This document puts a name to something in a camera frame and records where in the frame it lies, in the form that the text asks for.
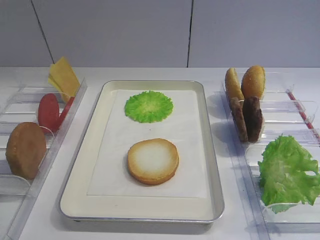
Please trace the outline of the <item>clear acrylic rack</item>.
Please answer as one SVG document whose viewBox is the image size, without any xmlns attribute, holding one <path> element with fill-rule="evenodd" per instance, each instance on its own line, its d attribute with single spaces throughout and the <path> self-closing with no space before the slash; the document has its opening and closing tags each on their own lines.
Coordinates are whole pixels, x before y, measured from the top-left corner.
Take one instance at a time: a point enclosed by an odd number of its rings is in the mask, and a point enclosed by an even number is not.
<svg viewBox="0 0 320 240">
<path fill-rule="evenodd" d="M 46 153 L 33 180 L 27 180 L 11 173 L 5 156 L 10 134 L 20 123 L 37 123 L 39 103 L 45 94 L 52 93 L 56 96 L 60 111 L 63 111 L 66 105 L 61 94 L 53 87 L 20 86 L 14 88 L 13 94 L 1 107 L 0 238 L 2 240 L 19 239 L 86 90 L 87 83 L 82 80 L 74 102 L 59 130 L 45 135 Z"/>
<path fill-rule="evenodd" d="M 285 73 L 269 72 L 260 100 L 264 118 L 256 142 L 242 143 L 234 124 L 225 84 L 221 83 L 219 94 L 224 108 L 222 121 L 230 136 L 231 161 L 236 177 L 240 180 L 244 198 L 245 216 L 254 240 L 300 239 L 301 235 L 320 235 L 320 201 L 284 202 L 264 204 L 259 163 L 270 142 L 280 136 L 292 136 L 313 157 L 320 158 L 320 131 L 313 127 L 313 120 L 320 112 L 314 101 L 296 98 L 294 86 Z"/>
</svg>

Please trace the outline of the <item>yellow cheese slices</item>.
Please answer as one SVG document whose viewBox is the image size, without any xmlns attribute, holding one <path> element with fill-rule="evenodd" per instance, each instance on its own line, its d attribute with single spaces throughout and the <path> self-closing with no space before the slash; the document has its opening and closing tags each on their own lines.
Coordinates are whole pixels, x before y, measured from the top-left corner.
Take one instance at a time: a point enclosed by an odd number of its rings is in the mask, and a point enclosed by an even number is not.
<svg viewBox="0 0 320 240">
<path fill-rule="evenodd" d="M 76 74 L 64 56 L 50 66 L 48 83 L 59 91 L 65 103 L 76 96 L 80 87 Z"/>
</svg>

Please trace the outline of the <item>brown meat patty left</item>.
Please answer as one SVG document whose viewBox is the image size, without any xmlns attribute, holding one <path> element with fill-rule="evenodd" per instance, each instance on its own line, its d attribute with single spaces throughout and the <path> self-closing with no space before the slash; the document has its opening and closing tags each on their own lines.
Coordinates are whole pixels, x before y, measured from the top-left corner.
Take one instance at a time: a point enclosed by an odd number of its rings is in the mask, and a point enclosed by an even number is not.
<svg viewBox="0 0 320 240">
<path fill-rule="evenodd" d="M 246 128 L 246 123 L 243 115 L 242 106 L 237 97 L 232 97 L 229 102 L 230 102 L 231 114 L 232 114 L 234 123 L 237 127 L 239 140 L 242 143 L 246 143 L 248 142 L 248 134 L 247 134 L 247 128 Z"/>
</svg>

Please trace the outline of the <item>metal baking tray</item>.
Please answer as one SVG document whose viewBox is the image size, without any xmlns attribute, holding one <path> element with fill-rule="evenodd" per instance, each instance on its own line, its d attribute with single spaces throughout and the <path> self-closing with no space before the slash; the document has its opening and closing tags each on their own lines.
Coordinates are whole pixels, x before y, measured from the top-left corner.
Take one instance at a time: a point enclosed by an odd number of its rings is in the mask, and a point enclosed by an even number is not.
<svg viewBox="0 0 320 240">
<path fill-rule="evenodd" d="M 89 195 L 116 90 L 195 91 L 205 156 L 207 195 L 196 197 Z M 204 88 L 196 81 L 112 80 L 104 84 L 60 199 L 64 215 L 80 220 L 211 223 L 224 211 L 220 176 L 213 148 Z"/>
</svg>

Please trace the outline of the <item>sesame bun slice left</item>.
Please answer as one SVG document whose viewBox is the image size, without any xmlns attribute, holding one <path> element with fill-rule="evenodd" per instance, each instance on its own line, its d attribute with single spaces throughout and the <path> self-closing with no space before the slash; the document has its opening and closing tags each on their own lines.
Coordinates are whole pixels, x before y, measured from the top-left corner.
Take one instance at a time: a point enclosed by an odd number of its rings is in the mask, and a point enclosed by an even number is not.
<svg viewBox="0 0 320 240">
<path fill-rule="evenodd" d="M 224 84 L 225 91 L 229 99 L 237 98 L 240 101 L 245 99 L 241 90 L 236 69 L 234 67 L 231 67 L 226 71 Z"/>
</svg>

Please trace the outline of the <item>clear acrylic rack right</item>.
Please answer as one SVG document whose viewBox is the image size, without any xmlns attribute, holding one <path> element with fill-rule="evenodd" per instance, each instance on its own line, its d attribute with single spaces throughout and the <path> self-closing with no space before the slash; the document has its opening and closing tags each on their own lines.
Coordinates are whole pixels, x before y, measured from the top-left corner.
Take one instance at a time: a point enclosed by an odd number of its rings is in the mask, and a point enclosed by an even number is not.
<svg viewBox="0 0 320 240">
<path fill-rule="evenodd" d="M 320 131 L 313 127 L 313 120 L 320 112 L 314 101 L 296 98 L 294 86 L 285 73 L 269 72 L 260 100 L 264 118 L 256 142 L 242 143 L 234 124 L 225 84 L 221 83 L 219 94 L 224 108 L 222 121 L 230 136 L 231 161 L 236 177 L 240 180 L 244 198 L 245 216 L 254 240 L 300 239 L 301 235 L 320 235 L 320 201 L 284 202 L 264 204 L 259 163 L 270 142 L 280 136 L 292 136 L 313 157 L 320 158 Z"/>
</svg>

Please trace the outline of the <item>brown bun slice left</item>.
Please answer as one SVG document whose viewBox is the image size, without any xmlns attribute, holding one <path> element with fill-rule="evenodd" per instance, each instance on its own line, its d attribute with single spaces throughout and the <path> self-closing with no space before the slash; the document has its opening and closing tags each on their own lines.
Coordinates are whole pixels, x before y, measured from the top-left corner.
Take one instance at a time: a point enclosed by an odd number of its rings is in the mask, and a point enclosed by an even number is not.
<svg viewBox="0 0 320 240">
<path fill-rule="evenodd" d="M 6 160 L 11 172 L 33 180 L 46 153 L 46 139 L 34 122 L 22 122 L 11 132 L 6 145 Z"/>
</svg>

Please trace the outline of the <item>clear acrylic rack left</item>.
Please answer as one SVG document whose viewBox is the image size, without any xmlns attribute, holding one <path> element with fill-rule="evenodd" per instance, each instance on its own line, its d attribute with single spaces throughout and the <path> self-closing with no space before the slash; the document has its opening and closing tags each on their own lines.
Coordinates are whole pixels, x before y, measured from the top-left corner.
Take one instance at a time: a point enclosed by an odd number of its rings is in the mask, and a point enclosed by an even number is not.
<svg viewBox="0 0 320 240">
<path fill-rule="evenodd" d="M 20 86 L 14 88 L 13 94 L 1 107 L 0 238 L 2 240 L 19 239 L 86 90 L 87 83 L 82 80 L 74 102 L 59 130 L 45 135 L 46 153 L 33 180 L 27 180 L 11 173 L 5 156 L 10 134 L 20 123 L 37 123 L 39 103 L 45 94 L 52 93 L 56 96 L 60 111 L 63 111 L 66 105 L 61 94 L 53 87 Z"/>
</svg>

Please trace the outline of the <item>leafy green lettuce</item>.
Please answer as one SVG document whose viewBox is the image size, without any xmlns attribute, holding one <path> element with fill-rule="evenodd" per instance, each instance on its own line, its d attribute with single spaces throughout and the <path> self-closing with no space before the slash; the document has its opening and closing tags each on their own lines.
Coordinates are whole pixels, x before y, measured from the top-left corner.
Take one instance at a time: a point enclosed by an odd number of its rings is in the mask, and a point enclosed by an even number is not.
<svg viewBox="0 0 320 240">
<path fill-rule="evenodd" d="M 271 141 L 257 164 L 261 200 L 275 214 L 299 203 L 314 205 L 320 195 L 319 164 L 293 136 Z"/>
</svg>

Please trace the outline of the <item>round green lettuce piece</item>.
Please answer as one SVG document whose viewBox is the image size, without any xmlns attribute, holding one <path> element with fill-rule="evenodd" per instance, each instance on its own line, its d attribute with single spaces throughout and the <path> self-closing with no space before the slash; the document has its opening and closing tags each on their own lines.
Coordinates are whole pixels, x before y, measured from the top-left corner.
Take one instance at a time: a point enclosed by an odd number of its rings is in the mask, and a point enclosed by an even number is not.
<svg viewBox="0 0 320 240">
<path fill-rule="evenodd" d="M 173 112 L 171 98 L 157 91 L 143 91 L 131 96 L 125 103 L 124 113 L 139 123 L 155 123 L 166 119 Z"/>
</svg>

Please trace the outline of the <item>toasted bottom bun slice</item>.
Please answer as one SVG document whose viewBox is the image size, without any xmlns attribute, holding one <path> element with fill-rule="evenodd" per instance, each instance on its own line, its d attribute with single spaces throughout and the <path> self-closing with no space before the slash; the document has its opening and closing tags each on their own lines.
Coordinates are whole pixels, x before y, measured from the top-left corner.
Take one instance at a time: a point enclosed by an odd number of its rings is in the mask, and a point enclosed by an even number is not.
<svg viewBox="0 0 320 240">
<path fill-rule="evenodd" d="M 133 178 L 146 185 L 160 185 L 171 179 L 179 166 L 177 147 L 163 138 L 135 143 L 127 152 L 127 168 Z"/>
</svg>

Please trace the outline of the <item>red tomato slice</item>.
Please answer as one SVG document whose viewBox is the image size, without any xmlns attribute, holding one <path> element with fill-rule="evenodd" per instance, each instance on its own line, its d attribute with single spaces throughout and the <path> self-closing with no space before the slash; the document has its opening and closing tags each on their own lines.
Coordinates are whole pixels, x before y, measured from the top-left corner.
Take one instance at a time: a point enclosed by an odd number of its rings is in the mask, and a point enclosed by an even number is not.
<svg viewBox="0 0 320 240">
<path fill-rule="evenodd" d="M 74 99 L 75 99 L 74 96 L 71 96 L 69 98 L 69 100 L 68 100 L 67 104 L 65 105 L 62 113 L 60 114 L 60 116 L 59 116 L 59 118 L 57 120 L 57 128 L 58 129 L 60 128 L 60 126 L 62 125 L 63 121 L 65 120 L 65 118 L 66 118 L 66 116 L 67 116 L 67 114 L 68 114 L 68 112 L 69 112 L 69 110 L 70 110 L 70 108 L 71 108 L 71 106 L 72 106 L 72 104 L 74 102 Z"/>
<path fill-rule="evenodd" d="M 42 97 L 38 106 L 38 124 L 45 134 L 50 134 L 51 130 L 53 133 L 54 125 L 56 124 L 60 115 L 60 108 L 56 98 L 53 93 L 48 93 Z"/>
</svg>

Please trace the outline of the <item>sesame bun top right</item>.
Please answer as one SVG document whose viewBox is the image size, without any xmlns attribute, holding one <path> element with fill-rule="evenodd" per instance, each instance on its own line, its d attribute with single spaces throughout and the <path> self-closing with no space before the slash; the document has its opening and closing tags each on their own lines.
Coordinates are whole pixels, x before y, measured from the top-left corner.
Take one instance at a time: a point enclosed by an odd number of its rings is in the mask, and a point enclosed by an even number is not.
<svg viewBox="0 0 320 240">
<path fill-rule="evenodd" d="M 243 75 L 241 90 L 244 98 L 263 97 L 266 85 L 265 69 L 260 65 L 251 66 Z"/>
</svg>

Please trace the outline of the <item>dark meat patty right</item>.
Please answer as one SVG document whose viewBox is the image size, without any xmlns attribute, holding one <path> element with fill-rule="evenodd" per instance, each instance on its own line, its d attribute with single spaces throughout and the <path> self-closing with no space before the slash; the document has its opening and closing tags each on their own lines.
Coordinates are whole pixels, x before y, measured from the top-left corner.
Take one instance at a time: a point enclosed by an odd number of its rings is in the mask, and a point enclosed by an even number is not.
<svg viewBox="0 0 320 240">
<path fill-rule="evenodd" d="M 258 141 L 263 125 L 263 115 L 260 107 L 260 100 L 257 96 L 251 96 L 244 100 L 242 114 L 245 121 L 248 141 Z"/>
</svg>

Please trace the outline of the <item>white parchment paper sheet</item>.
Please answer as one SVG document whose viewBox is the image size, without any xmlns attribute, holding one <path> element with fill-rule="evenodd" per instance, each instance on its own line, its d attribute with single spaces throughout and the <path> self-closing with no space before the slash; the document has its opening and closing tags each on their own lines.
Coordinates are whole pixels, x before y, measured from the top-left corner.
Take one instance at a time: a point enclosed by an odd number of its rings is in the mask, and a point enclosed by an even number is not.
<svg viewBox="0 0 320 240">
<path fill-rule="evenodd" d="M 114 103 L 105 127 L 87 193 L 99 196 L 186 197 L 207 196 L 206 159 L 196 92 L 165 90 L 173 102 L 172 113 L 161 122 L 139 123 L 125 115 L 124 107 L 138 90 L 114 90 Z M 161 138 L 173 143 L 179 166 L 168 181 L 141 184 L 128 172 L 127 152 L 137 142 Z"/>
</svg>

